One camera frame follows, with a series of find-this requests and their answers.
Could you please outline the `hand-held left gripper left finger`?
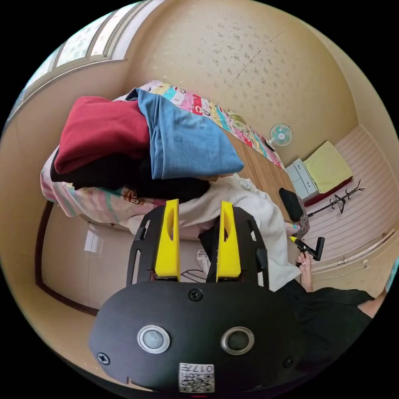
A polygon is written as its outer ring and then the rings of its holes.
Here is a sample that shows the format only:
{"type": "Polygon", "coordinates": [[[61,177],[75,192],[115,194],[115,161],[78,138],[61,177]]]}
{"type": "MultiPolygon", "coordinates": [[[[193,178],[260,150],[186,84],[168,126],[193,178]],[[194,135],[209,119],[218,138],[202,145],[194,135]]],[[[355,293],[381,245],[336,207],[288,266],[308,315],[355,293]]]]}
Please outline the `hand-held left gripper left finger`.
{"type": "Polygon", "coordinates": [[[168,200],[163,211],[155,260],[158,278],[180,277],[179,200],[168,200]]]}

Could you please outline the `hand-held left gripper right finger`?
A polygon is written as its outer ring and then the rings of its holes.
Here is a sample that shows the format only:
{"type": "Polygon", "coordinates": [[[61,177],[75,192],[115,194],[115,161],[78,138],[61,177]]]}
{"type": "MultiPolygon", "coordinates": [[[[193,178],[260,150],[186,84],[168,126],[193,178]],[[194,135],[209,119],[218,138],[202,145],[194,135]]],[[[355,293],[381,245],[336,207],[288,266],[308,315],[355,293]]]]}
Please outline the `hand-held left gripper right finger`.
{"type": "Polygon", "coordinates": [[[232,203],[221,202],[217,253],[217,278],[238,278],[241,274],[238,238],[232,203]]]}

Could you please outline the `person's right hand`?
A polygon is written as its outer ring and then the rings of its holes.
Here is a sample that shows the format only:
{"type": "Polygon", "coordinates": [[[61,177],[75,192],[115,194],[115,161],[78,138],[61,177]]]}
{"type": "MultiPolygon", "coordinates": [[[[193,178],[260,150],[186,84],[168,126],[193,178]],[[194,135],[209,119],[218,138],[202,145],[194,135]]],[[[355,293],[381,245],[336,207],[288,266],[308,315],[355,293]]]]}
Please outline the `person's right hand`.
{"type": "Polygon", "coordinates": [[[311,275],[311,256],[308,251],[300,252],[297,257],[298,268],[303,275],[311,275]]]}

